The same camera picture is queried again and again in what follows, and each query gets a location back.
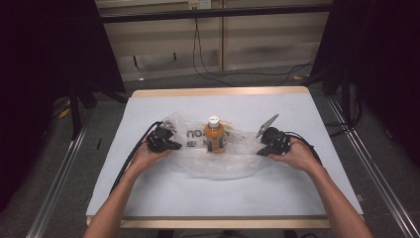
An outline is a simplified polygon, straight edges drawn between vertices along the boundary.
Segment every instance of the clear plastic bag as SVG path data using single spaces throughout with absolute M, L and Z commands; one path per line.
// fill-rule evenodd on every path
M 180 112 L 173 113 L 165 120 L 169 120 L 177 130 L 172 140 L 182 145 L 179 151 L 172 152 L 173 168 L 195 178 L 245 178 L 259 170 L 262 161 L 266 160 L 257 155 L 262 144 L 255 132 L 237 130 L 221 120 L 225 126 L 226 151 L 214 154 L 207 152 L 204 135 L 206 122 L 191 121 Z

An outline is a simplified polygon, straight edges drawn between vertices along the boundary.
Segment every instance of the forearm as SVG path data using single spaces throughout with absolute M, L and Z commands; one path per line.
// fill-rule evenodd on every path
M 83 237 L 116 237 L 127 201 L 138 175 L 127 170 L 96 212 Z
M 336 237 L 371 237 L 361 216 L 334 184 L 324 168 L 318 168 L 309 176 L 321 196 Z

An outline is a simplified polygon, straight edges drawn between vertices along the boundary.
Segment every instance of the plastic bottle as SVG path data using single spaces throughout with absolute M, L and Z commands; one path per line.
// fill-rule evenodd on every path
M 211 116 L 204 132 L 207 137 L 207 151 L 212 153 L 224 153 L 225 148 L 225 127 L 220 124 L 219 117 Z

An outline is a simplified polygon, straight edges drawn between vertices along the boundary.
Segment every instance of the white bottle cap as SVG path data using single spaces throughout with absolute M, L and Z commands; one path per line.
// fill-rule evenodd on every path
M 219 117 L 217 117 L 217 116 L 211 116 L 209 118 L 209 126 L 211 128 L 218 128 L 219 127 L 219 124 L 220 124 Z

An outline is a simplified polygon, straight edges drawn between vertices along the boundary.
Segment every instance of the person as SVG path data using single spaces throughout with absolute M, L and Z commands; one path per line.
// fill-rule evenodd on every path
M 91 220 L 83 237 L 117 237 L 123 212 L 137 177 L 169 154 L 170 151 L 153 153 L 144 143 L 133 156 L 120 183 Z M 301 141 L 291 138 L 289 152 L 283 156 L 271 154 L 268 157 L 309 175 L 324 204 L 335 237 L 372 237 L 362 217 Z

